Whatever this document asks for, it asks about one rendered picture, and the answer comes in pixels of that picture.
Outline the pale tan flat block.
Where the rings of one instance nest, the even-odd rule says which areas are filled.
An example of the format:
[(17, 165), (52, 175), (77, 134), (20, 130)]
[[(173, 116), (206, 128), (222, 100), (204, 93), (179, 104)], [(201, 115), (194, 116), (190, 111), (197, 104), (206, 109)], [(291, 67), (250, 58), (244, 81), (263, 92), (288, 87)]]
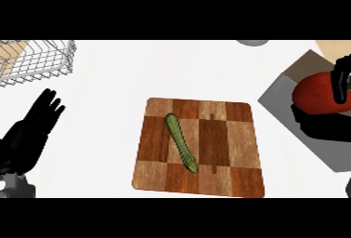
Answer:
[(27, 40), (0, 40), (0, 78), (10, 75), (13, 64), (27, 44)]

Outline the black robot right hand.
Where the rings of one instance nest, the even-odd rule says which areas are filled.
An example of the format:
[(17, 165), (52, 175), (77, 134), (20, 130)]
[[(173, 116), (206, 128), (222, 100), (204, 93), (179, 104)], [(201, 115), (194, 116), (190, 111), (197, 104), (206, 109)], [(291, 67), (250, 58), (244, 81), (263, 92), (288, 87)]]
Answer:
[[(333, 98), (337, 104), (346, 101), (346, 91), (351, 90), (351, 54), (336, 60), (330, 72)], [(338, 113), (307, 114), (293, 104), (290, 105), (294, 121), (302, 133), (312, 139), (351, 142), (351, 117)]]

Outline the green cucumber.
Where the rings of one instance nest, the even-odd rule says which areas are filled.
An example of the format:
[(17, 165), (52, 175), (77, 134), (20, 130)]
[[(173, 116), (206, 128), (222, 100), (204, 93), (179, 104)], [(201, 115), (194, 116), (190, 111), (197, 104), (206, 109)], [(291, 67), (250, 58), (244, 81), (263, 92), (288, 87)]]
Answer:
[(185, 138), (182, 135), (182, 129), (181, 129), (178, 117), (172, 112), (164, 115), (164, 127), (167, 130), (167, 134), (172, 138), (178, 154), (181, 156), (184, 167), (191, 173), (197, 173), (198, 165), (197, 165), (194, 156), (190, 152), (190, 149), (187, 148), (187, 145), (185, 145)]

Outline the checkered wooden cutting board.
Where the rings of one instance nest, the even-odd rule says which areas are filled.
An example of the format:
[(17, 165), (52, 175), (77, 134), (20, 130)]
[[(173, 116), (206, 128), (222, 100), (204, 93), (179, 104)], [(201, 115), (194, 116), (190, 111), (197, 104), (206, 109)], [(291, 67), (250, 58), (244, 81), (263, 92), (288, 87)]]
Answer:
[[(164, 126), (173, 113), (198, 171), (185, 169)], [(232, 197), (263, 196), (250, 106), (192, 99), (145, 101), (131, 186), (138, 190)]]

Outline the grey round object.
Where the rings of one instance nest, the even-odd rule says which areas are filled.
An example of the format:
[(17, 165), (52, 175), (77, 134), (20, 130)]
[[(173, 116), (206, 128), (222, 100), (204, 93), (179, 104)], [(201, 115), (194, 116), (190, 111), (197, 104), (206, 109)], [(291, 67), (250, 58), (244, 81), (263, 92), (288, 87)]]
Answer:
[(262, 46), (268, 40), (235, 40), (244, 46)]

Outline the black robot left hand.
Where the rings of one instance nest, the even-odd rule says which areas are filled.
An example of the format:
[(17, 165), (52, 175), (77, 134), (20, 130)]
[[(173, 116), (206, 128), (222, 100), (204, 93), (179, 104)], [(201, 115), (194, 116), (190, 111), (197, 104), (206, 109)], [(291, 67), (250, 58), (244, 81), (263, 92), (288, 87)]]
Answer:
[(23, 175), (38, 162), (48, 133), (66, 108), (54, 96), (54, 90), (42, 91), (24, 118), (13, 124), (0, 139), (0, 175)]

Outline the pale round wooden board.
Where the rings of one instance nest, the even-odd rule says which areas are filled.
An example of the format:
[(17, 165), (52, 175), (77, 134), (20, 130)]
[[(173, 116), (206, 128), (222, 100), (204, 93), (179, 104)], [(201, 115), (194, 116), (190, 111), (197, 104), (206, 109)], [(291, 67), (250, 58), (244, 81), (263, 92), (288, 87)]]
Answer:
[(351, 40), (316, 40), (322, 57), (334, 63), (338, 58), (351, 54)]

